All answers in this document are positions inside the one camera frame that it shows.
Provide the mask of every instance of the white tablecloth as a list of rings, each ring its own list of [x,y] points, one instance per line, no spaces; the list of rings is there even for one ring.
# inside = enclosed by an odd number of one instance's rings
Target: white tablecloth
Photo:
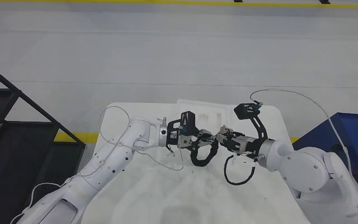
[[[131,116],[142,116],[152,121],[166,116],[168,121],[180,118],[184,111],[196,114],[196,125],[217,133],[225,124],[247,136],[257,136],[250,121],[238,120],[236,105],[218,105],[179,100],[177,104],[113,103]],[[263,106],[259,115],[268,136],[290,143],[279,110]],[[109,139],[124,131],[125,114],[117,108],[108,109],[101,131]],[[105,141],[99,137],[97,151]],[[173,157],[165,148],[147,150],[161,163],[180,168],[178,149]],[[200,148],[199,156],[208,154]],[[253,178],[245,185],[232,186],[225,181],[225,159],[232,153],[220,147],[218,154],[205,167],[194,166],[189,151],[183,150],[182,171],[159,166],[149,157],[135,155],[124,172],[118,174],[89,204],[83,224],[94,223],[309,223],[296,204],[279,173],[271,173],[257,165]],[[228,165],[231,181],[242,181],[250,174],[251,162],[237,157]]]

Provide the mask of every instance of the black metal frame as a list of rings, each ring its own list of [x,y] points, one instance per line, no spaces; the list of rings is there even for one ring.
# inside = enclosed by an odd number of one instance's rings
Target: black metal frame
[[[64,133],[69,135],[73,140],[77,143],[81,144],[84,148],[86,144],[84,144],[81,140],[79,140],[72,132],[70,132],[67,128],[65,128],[61,123],[59,123],[55,118],[53,118],[49,113],[47,113],[44,109],[42,109],[37,103],[35,103],[32,99],[30,99],[26,94],[24,94],[21,90],[19,90],[15,85],[13,85],[9,80],[7,80],[4,76],[0,74],[0,82],[4,84],[9,90],[11,90],[12,95],[8,104],[6,105],[4,112],[0,114],[0,122],[6,122],[5,117],[10,112],[11,108],[14,106],[15,102],[18,98],[23,99],[30,106],[32,106],[35,110],[37,110],[40,114],[50,120],[58,129],[61,129]]]

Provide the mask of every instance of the metal bar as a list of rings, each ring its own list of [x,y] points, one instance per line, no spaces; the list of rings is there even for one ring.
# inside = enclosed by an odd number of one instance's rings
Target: metal bar
[[[55,118],[53,118],[49,113],[47,113],[44,109],[41,108],[37,103],[35,103],[32,99],[30,99],[25,93],[19,90],[14,84],[12,84],[9,80],[3,77],[0,74],[0,82],[2,82],[6,87],[8,87],[11,91],[18,94],[20,98],[22,98],[25,102],[27,102],[30,106],[35,108],[38,112],[40,112],[44,117],[49,119],[52,123],[56,124],[64,133],[68,134],[73,140],[78,143],[84,144],[81,140],[79,140],[72,132],[70,132],[67,128],[65,128],[61,123],[59,123]]]

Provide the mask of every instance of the yellow floor line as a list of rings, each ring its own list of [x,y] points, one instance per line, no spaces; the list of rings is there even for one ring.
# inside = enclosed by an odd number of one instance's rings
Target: yellow floor line
[[[98,138],[98,133],[74,132],[73,134],[86,144],[96,143]],[[291,142],[294,143],[298,139],[297,137],[292,137]],[[56,135],[55,142],[74,142],[74,140],[66,133],[59,132]]]
[[[320,4],[320,3],[266,3],[266,2],[200,2],[167,0],[0,0],[0,2],[64,2],[64,3],[136,3],[136,4],[192,4],[204,6],[256,6],[256,7],[320,7],[320,8],[358,8],[358,4]]]

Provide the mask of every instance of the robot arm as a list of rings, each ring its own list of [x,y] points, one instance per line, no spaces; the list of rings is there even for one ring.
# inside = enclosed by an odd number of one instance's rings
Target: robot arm
[[[223,126],[216,135],[219,143],[239,155],[247,154],[271,172],[278,171],[312,224],[358,223],[357,183],[342,160],[335,153],[319,148],[294,151],[283,141],[268,139],[261,134],[266,130],[258,113],[250,115],[250,110],[258,111],[254,106],[239,105],[235,112],[239,119],[261,124],[254,123],[259,138],[247,137]]]
[[[149,144],[150,126],[156,128],[153,144]],[[106,143],[75,176],[58,190],[47,194],[31,208],[23,211],[18,224],[79,224],[84,210],[98,192],[130,163],[134,150],[164,147],[167,126],[144,118],[131,119],[127,131]]]
[[[128,165],[135,151],[164,146],[169,149],[169,144],[179,144],[181,148],[191,151],[194,165],[205,166],[216,155],[218,143],[229,151],[253,158],[271,172],[278,171],[312,224],[358,223],[357,183],[342,160],[335,153],[318,148],[294,151],[282,141],[268,139],[266,129],[257,117],[260,113],[257,107],[260,106],[240,104],[235,112],[239,119],[252,121],[258,138],[247,137],[225,126],[212,136],[210,132],[195,127],[195,114],[189,111],[182,113],[180,120],[170,122],[168,127],[165,122],[154,124],[143,118],[132,119],[122,137],[117,136],[105,144],[60,189],[25,209],[18,223],[79,224],[93,197]],[[179,128],[174,128],[173,124],[178,122]],[[156,128],[153,144],[149,144],[151,125]],[[179,134],[182,136],[181,142],[178,142]],[[198,160],[198,149],[209,144],[211,150],[208,158]]]

